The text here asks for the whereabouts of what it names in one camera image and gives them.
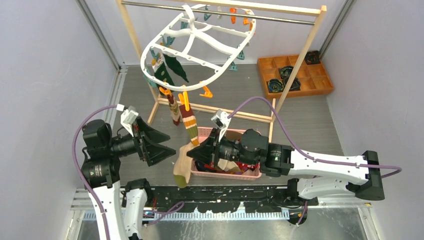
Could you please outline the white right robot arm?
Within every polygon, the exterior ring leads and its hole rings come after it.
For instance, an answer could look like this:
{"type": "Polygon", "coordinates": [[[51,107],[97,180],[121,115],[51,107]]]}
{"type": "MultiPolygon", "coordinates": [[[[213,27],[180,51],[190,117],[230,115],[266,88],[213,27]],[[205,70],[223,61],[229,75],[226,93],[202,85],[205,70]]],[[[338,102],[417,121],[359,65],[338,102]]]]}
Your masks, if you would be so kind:
{"type": "Polygon", "coordinates": [[[210,166],[227,160],[258,165],[269,177],[293,176],[285,192],[291,205],[342,193],[353,193],[367,201],[385,199],[378,154],[372,150],[357,156],[300,152],[289,145],[270,143],[268,137],[253,129],[246,130],[238,140],[229,140],[213,128],[187,156],[210,166]]]}

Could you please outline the striped beige maroon sock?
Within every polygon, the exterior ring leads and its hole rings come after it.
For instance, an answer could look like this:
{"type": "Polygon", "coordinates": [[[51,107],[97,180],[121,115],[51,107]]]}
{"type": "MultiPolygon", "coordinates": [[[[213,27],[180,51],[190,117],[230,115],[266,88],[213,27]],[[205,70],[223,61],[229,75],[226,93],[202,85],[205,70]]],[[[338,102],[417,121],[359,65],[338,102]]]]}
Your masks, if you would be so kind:
{"type": "Polygon", "coordinates": [[[195,114],[189,103],[179,106],[182,123],[187,130],[187,139],[179,148],[178,157],[173,167],[173,176],[178,188],[185,188],[191,179],[193,158],[187,156],[188,151],[200,145],[198,124],[195,114]]]}
{"type": "Polygon", "coordinates": [[[172,122],[174,125],[178,126],[182,120],[182,115],[180,111],[179,104],[177,103],[175,97],[169,92],[167,95],[168,106],[171,113],[172,122]]]}

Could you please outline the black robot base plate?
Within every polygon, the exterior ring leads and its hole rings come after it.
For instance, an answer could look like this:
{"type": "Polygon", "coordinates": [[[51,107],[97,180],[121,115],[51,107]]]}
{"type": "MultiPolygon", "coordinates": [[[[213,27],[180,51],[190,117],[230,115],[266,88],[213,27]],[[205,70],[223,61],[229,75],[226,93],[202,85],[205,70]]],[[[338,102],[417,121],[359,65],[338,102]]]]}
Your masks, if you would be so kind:
{"type": "Polygon", "coordinates": [[[241,208],[247,213],[276,213],[305,205],[286,185],[153,186],[150,193],[146,206],[161,212],[181,201],[180,213],[234,213],[241,208]]]}

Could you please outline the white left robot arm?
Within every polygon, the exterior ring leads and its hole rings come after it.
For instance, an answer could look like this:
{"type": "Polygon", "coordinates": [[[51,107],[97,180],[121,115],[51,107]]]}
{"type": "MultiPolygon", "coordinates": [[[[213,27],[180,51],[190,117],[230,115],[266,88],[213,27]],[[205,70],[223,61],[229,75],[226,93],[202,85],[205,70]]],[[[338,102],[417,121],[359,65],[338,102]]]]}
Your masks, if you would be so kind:
{"type": "Polygon", "coordinates": [[[82,127],[84,162],[81,172],[92,189],[99,236],[102,240],[141,240],[144,207],[154,199],[145,178],[129,181],[121,190],[121,157],[138,154],[153,166],[176,154],[163,145],[170,136],[152,128],[140,117],[131,124],[132,133],[112,135],[111,125],[95,119],[82,127]]]}

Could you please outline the beige brown block sock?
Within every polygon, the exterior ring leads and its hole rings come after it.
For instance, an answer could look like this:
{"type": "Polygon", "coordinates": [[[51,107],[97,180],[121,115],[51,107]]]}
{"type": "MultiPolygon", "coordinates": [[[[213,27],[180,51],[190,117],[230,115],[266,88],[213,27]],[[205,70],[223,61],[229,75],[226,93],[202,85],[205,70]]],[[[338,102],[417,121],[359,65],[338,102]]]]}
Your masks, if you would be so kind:
{"type": "Polygon", "coordinates": [[[218,160],[218,163],[214,166],[216,170],[218,170],[220,173],[223,174],[234,174],[234,175],[241,175],[242,170],[234,161],[229,161],[226,159],[220,158],[218,160]]]}

